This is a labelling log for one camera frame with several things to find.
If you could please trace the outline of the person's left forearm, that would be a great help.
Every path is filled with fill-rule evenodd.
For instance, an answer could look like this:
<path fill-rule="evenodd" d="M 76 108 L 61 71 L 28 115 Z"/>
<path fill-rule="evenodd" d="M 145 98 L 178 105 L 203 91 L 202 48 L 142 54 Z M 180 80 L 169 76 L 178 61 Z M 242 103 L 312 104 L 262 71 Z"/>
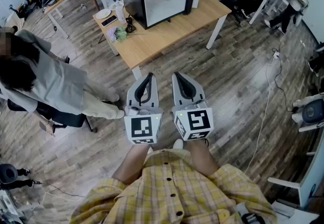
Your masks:
<path fill-rule="evenodd" d="M 112 178 L 125 185 L 130 185 L 136 181 L 141 174 L 149 149 L 150 145 L 148 144 L 133 145 Z"/>

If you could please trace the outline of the purple flower bouquet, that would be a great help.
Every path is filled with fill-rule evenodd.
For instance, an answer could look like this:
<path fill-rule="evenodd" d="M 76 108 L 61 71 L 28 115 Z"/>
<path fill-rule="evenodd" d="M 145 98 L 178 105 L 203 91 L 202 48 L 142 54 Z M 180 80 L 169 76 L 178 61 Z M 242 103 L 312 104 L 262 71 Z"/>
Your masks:
<path fill-rule="evenodd" d="M 112 42 L 121 42 L 127 38 L 126 28 L 123 26 L 113 26 L 107 30 L 107 36 Z"/>

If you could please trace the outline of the chest-mounted device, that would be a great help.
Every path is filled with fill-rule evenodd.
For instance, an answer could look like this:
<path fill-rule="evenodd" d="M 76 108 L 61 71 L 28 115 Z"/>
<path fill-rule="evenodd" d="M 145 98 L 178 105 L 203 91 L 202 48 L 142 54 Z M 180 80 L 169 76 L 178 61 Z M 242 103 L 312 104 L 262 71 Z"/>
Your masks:
<path fill-rule="evenodd" d="M 260 224 L 260 222 L 257 219 L 258 216 L 254 213 L 250 213 L 247 210 L 245 203 L 237 204 L 236 210 L 239 213 L 241 220 L 244 224 Z"/>

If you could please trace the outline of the wooden table white legs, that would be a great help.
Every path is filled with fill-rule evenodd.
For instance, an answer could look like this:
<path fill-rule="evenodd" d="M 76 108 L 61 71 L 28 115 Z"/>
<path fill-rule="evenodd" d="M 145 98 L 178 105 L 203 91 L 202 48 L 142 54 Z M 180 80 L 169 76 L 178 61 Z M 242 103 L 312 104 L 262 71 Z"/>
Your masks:
<path fill-rule="evenodd" d="M 108 29 L 120 26 L 119 21 L 114 21 L 108 26 L 102 26 L 104 19 L 94 20 L 100 27 L 111 50 L 117 56 L 120 55 L 127 66 L 132 70 L 135 79 L 142 77 L 140 66 L 161 53 L 167 47 L 183 40 L 194 32 L 216 22 L 206 48 L 209 50 L 228 14 L 230 8 L 218 0 L 199 0 L 198 7 L 194 8 L 189 15 L 177 15 L 170 22 L 164 21 L 145 30 L 137 21 L 134 21 L 136 30 L 127 35 L 121 42 L 112 42 L 107 35 Z"/>

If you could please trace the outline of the white desk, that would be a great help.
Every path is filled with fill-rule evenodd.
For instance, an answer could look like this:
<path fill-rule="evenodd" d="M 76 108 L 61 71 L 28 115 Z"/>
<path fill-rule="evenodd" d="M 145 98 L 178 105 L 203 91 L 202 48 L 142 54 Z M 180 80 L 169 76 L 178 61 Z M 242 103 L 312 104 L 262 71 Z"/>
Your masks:
<path fill-rule="evenodd" d="M 270 183 L 295 189 L 298 191 L 299 207 L 305 208 L 324 178 L 324 130 L 319 130 L 319 142 L 316 148 L 306 153 L 306 160 L 310 159 L 306 173 L 299 182 L 289 182 L 269 177 Z"/>

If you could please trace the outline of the yellow plaid shirt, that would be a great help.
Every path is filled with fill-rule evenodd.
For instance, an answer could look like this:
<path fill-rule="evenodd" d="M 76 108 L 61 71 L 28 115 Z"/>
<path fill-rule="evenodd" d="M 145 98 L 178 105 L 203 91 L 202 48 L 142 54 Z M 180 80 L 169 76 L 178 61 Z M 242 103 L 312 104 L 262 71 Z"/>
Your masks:
<path fill-rule="evenodd" d="M 242 224 L 238 206 L 266 224 L 277 217 L 260 188 L 225 164 L 205 176 L 186 150 L 149 154 L 141 176 L 127 185 L 102 180 L 74 210 L 70 224 Z"/>

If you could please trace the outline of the clear plastic bottle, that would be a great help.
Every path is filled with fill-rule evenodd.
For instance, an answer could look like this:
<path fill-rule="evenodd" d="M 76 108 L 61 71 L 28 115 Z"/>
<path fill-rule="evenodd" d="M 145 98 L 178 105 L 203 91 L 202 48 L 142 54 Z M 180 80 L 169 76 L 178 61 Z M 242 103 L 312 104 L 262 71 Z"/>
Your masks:
<path fill-rule="evenodd" d="M 126 17 L 125 17 L 125 14 L 124 14 L 123 6 L 117 6 L 115 8 L 115 12 L 116 12 L 116 15 L 117 15 L 117 18 L 118 18 L 119 22 L 121 24 L 126 24 L 127 21 L 126 21 Z"/>

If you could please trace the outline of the person's right forearm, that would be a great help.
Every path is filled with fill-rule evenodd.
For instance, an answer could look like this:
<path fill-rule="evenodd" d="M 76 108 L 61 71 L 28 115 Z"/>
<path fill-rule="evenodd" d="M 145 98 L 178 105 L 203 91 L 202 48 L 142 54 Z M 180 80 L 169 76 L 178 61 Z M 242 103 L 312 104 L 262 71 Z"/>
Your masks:
<path fill-rule="evenodd" d="M 220 168 L 203 139 L 188 142 L 187 149 L 195 169 L 204 176 L 211 176 Z"/>

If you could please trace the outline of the black smartphone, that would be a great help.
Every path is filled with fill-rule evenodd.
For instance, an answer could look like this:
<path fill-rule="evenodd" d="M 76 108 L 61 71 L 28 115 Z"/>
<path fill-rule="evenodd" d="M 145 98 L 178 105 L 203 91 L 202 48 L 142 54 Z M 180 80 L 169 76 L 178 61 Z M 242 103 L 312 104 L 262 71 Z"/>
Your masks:
<path fill-rule="evenodd" d="M 111 17 L 107 18 L 106 20 L 101 22 L 101 25 L 103 27 L 106 27 L 107 25 L 113 23 L 114 21 L 117 20 L 117 16 L 116 15 L 112 15 Z"/>

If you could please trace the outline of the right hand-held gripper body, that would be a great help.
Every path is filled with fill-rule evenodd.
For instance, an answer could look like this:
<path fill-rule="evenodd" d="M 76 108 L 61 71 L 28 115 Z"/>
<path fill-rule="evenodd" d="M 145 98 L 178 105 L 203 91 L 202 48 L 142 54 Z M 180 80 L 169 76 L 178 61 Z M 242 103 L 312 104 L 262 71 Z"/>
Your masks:
<path fill-rule="evenodd" d="M 204 100 L 172 109 L 174 124 L 184 141 L 206 139 L 214 129 L 212 108 Z"/>

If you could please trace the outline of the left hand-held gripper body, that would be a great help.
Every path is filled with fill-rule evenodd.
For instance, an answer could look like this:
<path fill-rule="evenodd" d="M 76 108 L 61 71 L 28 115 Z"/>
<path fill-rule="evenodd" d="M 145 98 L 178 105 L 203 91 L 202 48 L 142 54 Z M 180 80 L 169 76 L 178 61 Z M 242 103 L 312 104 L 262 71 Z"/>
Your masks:
<path fill-rule="evenodd" d="M 125 107 L 128 140 L 134 145 L 156 144 L 163 110 L 161 108 Z"/>

